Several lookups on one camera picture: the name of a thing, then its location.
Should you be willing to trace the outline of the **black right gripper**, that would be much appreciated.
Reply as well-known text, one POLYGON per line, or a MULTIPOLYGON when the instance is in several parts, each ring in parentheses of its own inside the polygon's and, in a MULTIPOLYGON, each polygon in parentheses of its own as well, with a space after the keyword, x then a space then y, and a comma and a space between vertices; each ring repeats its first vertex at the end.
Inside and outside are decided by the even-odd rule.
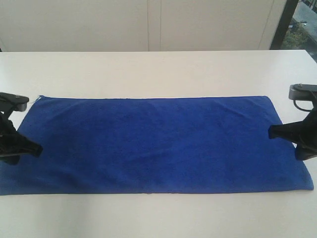
POLYGON ((295 157, 305 161, 317 156, 317 111, 312 110, 303 121, 271 125, 269 139, 281 138, 297 144, 295 157))

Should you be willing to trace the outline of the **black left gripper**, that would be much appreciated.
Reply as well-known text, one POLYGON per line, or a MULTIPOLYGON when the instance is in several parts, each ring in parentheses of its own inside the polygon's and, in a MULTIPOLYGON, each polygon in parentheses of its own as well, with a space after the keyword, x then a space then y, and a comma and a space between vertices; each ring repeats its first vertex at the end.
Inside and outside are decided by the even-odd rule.
POLYGON ((13 122, 9 119, 12 113, 13 111, 0 113, 0 160, 9 165, 17 165, 20 154, 39 157, 43 147, 18 134, 13 122))

